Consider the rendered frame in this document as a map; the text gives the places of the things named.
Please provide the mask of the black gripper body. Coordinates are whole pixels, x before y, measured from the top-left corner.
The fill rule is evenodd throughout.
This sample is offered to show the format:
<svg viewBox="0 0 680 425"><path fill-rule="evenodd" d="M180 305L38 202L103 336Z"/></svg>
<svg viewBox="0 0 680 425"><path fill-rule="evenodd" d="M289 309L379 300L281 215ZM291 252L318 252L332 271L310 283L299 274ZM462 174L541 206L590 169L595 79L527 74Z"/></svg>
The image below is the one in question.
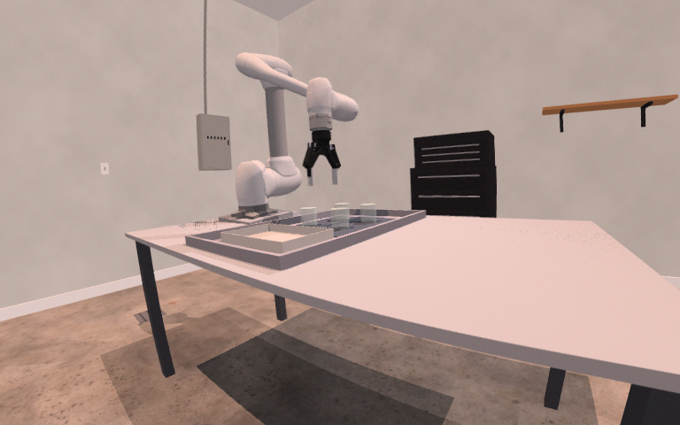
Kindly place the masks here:
<svg viewBox="0 0 680 425"><path fill-rule="evenodd" d="M321 152L323 155L327 155L328 151L326 149L326 146L328 145L330 148L329 141L331 140L331 132L328 130L315 130L312 132L312 141L315 142L314 149L316 151L319 151L320 147L322 145L325 146L324 150Z"/></svg>

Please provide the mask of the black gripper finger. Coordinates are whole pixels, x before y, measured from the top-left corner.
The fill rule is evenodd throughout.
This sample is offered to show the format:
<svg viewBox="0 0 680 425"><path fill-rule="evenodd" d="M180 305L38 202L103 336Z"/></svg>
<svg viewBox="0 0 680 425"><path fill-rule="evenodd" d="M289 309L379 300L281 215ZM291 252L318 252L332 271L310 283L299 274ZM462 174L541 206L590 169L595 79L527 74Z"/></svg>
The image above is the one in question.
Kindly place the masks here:
<svg viewBox="0 0 680 425"><path fill-rule="evenodd" d="M327 158L329 164L333 168L332 169L332 185L337 185L337 184L339 184L338 168L340 168L341 164L340 164L339 158L336 154L336 146L334 144L330 144L330 148L327 145L326 149L328 151L328 154L324 155L324 156Z"/></svg>
<svg viewBox="0 0 680 425"><path fill-rule="evenodd" d="M321 152L324 150L325 146L322 145L319 149L319 151L316 151L314 149L315 143L314 142L309 142L307 144L307 151L305 154L305 159L303 162L303 166L307 169L307 185L308 186L314 186L314 174L313 174L313 166L321 154Z"/></svg>

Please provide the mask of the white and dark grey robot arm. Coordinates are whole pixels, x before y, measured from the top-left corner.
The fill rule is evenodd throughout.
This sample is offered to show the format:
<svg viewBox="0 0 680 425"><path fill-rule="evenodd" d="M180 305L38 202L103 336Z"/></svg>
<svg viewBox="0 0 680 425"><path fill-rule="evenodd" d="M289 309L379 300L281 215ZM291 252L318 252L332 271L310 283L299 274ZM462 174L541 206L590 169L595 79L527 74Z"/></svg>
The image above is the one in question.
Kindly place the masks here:
<svg viewBox="0 0 680 425"><path fill-rule="evenodd" d="M231 213L231 217L252 220L278 213L277 209L269 208L267 199L289 194L302 182L300 171L293 159L288 156L283 90L287 89L306 97L312 132L332 130L332 119L354 120L359 107L353 99L334 92L326 78L314 78L308 85L291 78L291 66L280 58L244 52L236 57L236 68L240 73L260 80L266 91L270 158L266 166L253 160L243 162L238 167L236 172L238 211Z"/></svg>

